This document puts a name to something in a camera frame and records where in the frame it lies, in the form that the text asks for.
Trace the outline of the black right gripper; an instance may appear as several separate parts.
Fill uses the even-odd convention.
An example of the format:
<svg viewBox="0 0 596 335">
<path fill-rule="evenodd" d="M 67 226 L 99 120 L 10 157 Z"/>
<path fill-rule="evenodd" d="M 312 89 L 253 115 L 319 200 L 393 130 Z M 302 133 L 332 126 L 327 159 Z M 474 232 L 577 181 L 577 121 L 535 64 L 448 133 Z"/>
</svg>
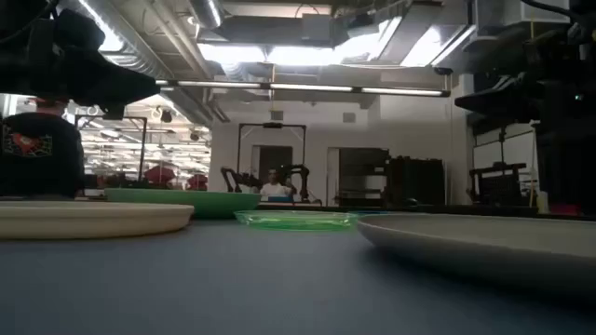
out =
<svg viewBox="0 0 596 335">
<path fill-rule="evenodd" d="M 528 40 L 523 51 L 524 76 L 502 77 L 493 87 L 458 97 L 454 104 L 487 118 L 551 124 L 562 104 L 567 45 L 560 39 Z"/>
</svg>

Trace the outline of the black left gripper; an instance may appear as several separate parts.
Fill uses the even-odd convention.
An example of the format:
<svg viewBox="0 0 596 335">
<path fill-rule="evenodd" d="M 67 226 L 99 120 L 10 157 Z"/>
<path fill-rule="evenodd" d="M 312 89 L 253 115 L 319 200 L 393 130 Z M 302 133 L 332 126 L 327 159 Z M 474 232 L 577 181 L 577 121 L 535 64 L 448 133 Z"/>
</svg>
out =
<svg viewBox="0 0 596 335">
<path fill-rule="evenodd" d="M 103 119 L 122 120 L 124 105 L 159 86 L 105 59 L 104 40 L 94 20 L 69 8 L 0 8 L 0 92 L 105 105 Z"/>
</svg>

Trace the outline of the cream plate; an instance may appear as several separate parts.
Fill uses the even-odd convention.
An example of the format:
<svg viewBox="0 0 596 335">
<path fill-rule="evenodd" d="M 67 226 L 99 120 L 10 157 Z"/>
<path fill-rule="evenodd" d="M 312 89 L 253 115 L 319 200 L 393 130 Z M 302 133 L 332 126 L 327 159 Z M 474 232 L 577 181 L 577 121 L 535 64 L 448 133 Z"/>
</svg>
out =
<svg viewBox="0 0 596 335">
<path fill-rule="evenodd" d="M 188 205 L 89 201 L 0 201 L 0 239 L 94 239 L 181 230 Z"/>
</svg>

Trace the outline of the opaque green plate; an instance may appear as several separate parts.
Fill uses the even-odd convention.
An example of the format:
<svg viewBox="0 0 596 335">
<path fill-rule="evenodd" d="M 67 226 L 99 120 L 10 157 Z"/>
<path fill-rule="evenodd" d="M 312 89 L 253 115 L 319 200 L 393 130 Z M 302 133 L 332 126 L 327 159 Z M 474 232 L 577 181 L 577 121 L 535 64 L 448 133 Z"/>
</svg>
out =
<svg viewBox="0 0 596 335">
<path fill-rule="evenodd" d="M 104 194 L 110 202 L 192 206 L 199 219 L 231 219 L 237 211 L 256 209 L 262 199 L 259 194 L 132 188 L 107 188 Z"/>
</svg>

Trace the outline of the clear green plastic plate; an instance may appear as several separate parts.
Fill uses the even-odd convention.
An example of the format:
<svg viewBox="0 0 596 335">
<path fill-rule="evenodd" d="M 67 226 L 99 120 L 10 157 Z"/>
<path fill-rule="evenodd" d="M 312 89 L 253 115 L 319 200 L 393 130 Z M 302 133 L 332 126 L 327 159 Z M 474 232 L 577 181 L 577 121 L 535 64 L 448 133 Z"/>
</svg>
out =
<svg viewBox="0 0 596 335">
<path fill-rule="evenodd" d="M 252 228 L 276 231 L 328 232 L 349 229 L 358 215 L 345 212 L 303 210 L 243 210 L 236 219 Z"/>
</svg>

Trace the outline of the whiteboard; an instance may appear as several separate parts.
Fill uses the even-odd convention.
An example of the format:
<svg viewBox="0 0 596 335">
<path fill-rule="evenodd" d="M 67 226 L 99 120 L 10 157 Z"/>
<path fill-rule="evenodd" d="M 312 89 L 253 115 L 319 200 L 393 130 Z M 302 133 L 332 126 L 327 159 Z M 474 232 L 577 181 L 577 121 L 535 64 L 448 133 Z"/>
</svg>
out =
<svg viewBox="0 0 596 335">
<path fill-rule="evenodd" d="M 524 163 L 525 171 L 538 168 L 535 136 L 532 131 L 511 135 L 507 133 L 502 141 L 499 139 L 499 130 L 476 137 L 476 145 L 473 147 L 474 168 L 489 168 L 495 162 L 505 162 L 509 165 Z"/>
</svg>

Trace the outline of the person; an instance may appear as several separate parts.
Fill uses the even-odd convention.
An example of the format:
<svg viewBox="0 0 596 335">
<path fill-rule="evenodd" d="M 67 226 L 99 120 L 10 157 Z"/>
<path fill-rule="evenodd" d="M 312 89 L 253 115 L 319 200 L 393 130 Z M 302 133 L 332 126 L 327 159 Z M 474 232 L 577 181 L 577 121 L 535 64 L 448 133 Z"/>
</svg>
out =
<svg viewBox="0 0 596 335">
<path fill-rule="evenodd" d="M 293 189 L 282 183 L 276 169 L 270 169 L 268 171 L 268 182 L 262 186 L 260 194 L 266 197 L 288 197 L 293 195 Z"/>
<path fill-rule="evenodd" d="M 62 118 L 68 101 L 33 102 L 33 112 L 0 122 L 0 197 L 74 199 L 84 189 L 84 150 Z"/>
</svg>

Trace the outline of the black cabinet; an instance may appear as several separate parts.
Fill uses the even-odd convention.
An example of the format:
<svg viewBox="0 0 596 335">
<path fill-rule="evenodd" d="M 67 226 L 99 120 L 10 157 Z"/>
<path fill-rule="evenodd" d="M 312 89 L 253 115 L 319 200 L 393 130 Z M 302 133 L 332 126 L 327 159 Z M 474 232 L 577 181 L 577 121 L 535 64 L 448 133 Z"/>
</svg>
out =
<svg viewBox="0 0 596 335">
<path fill-rule="evenodd" d="M 439 159 L 390 158 L 384 200 L 390 207 L 445 204 L 445 175 Z"/>
</svg>

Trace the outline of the large grey plate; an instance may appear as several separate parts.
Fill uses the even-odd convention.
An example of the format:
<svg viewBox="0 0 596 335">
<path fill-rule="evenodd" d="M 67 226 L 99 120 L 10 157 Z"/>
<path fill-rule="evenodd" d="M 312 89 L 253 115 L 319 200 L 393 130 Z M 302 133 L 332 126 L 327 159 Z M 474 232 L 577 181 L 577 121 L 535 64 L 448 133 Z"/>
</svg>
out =
<svg viewBox="0 0 596 335">
<path fill-rule="evenodd" d="M 368 215 L 359 233 L 445 273 L 596 305 L 596 222 L 426 213 Z"/>
</svg>

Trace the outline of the dark shelf unit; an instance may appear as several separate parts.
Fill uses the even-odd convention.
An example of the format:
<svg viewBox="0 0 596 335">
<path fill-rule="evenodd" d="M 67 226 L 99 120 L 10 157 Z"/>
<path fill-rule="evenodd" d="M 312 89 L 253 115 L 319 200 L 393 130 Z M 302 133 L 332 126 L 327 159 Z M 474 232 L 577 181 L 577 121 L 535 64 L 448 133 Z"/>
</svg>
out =
<svg viewBox="0 0 596 335">
<path fill-rule="evenodd" d="M 388 150 L 340 148 L 335 200 L 340 207 L 381 208 L 387 185 Z"/>
</svg>

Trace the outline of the long ceiling strip light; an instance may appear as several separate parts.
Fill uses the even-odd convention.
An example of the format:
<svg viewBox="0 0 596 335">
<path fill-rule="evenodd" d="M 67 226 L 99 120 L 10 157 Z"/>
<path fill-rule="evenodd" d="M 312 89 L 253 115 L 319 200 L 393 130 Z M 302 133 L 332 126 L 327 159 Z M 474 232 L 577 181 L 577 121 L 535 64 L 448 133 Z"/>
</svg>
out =
<svg viewBox="0 0 596 335">
<path fill-rule="evenodd" d="M 292 84 L 280 82 L 228 82 L 228 81 L 194 81 L 194 80 L 156 80 L 159 87 L 202 87 L 249 90 L 288 90 L 309 92 L 331 92 L 346 94 L 369 94 L 387 96 L 418 96 L 430 98 L 447 98 L 450 90 L 407 88 L 407 87 L 357 87 L 314 84 Z"/>
</svg>

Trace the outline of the grey ceiling box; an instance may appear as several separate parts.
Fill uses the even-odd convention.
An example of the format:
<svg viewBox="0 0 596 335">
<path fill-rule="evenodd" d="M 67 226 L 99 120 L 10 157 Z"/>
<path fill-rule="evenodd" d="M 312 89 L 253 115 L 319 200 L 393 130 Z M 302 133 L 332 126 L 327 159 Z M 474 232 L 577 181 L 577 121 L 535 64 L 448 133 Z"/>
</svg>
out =
<svg viewBox="0 0 596 335">
<path fill-rule="evenodd" d="M 329 45 L 332 41 L 332 17 L 326 14 L 303 14 L 301 37 L 310 45 Z"/>
</svg>

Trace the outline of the ribbed silver ventilation duct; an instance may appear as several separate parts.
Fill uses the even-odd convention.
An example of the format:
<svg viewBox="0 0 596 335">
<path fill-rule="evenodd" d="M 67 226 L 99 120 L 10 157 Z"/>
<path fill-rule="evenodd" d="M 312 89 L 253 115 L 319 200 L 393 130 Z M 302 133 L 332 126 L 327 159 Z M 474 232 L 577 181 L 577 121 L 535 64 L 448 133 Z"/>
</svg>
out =
<svg viewBox="0 0 596 335">
<path fill-rule="evenodd" d="M 112 0 L 74 0 L 105 34 L 99 51 L 109 61 L 157 79 L 172 77 L 170 69 L 141 38 Z"/>
</svg>

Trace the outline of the black robot station frame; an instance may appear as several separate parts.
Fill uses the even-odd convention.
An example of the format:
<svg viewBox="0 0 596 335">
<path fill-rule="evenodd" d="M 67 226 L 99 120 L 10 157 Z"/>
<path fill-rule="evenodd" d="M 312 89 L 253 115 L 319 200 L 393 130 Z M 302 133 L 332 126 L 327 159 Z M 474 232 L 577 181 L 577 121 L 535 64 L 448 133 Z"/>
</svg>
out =
<svg viewBox="0 0 596 335">
<path fill-rule="evenodd" d="M 140 142 L 140 147 L 137 148 L 140 151 L 140 161 L 139 161 L 139 168 L 138 168 L 138 181 L 142 181 L 143 178 L 143 165 L 144 165 L 144 158 L 145 158 L 145 143 L 146 143 L 146 134 L 147 134 L 147 124 L 148 124 L 148 120 L 146 117 L 139 117 L 139 116 L 124 116 L 122 119 L 115 119 L 115 118 L 110 118 L 107 115 L 105 116 L 97 116 L 97 115 L 88 115 L 88 114 L 77 114 L 74 116 L 74 124 L 75 126 L 80 130 L 84 130 L 87 126 L 89 126 L 91 124 L 92 121 L 94 121 L 96 118 L 100 118 L 104 121 L 124 121 L 127 120 L 129 121 L 133 127 L 130 130 L 125 130 L 122 127 L 118 128 L 118 127 L 114 127 L 114 131 L 120 131 L 120 132 L 134 132 L 134 131 L 140 131 L 142 133 L 142 139 Z M 86 121 L 83 124 L 79 124 L 79 120 L 80 119 L 85 119 Z M 137 124 L 136 122 L 139 121 L 142 123 L 142 126 L 140 126 L 140 124 Z"/>
<path fill-rule="evenodd" d="M 244 136 L 248 133 L 243 132 L 244 127 L 262 127 L 262 128 L 272 128 L 272 129 L 279 129 L 284 127 L 296 127 L 300 128 L 303 131 L 303 136 L 300 138 L 302 141 L 302 163 L 300 165 L 305 165 L 305 149 L 306 149 L 306 125 L 288 125 L 282 124 L 277 122 L 267 122 L 267 123 L 240 123 L 237 128 L 237 172 L 240 172 L 240 162 L 241 162 L 241 143 L 244 139 Z"/>
</svg>

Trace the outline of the smooth silver ventilation duct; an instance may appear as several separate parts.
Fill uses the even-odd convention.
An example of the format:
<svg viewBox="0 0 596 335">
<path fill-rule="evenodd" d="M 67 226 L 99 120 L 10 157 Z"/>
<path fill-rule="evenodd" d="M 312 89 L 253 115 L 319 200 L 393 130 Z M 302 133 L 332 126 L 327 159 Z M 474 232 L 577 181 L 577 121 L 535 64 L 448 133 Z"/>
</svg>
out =
<svg viewBox="0 0 596 335">
<path fill-rule="evenodd" d="M 188 2 L 201 28 L 212 30 L 222 25 L 225 11 L 219 0 L 188 0 Z"/>
</svg>

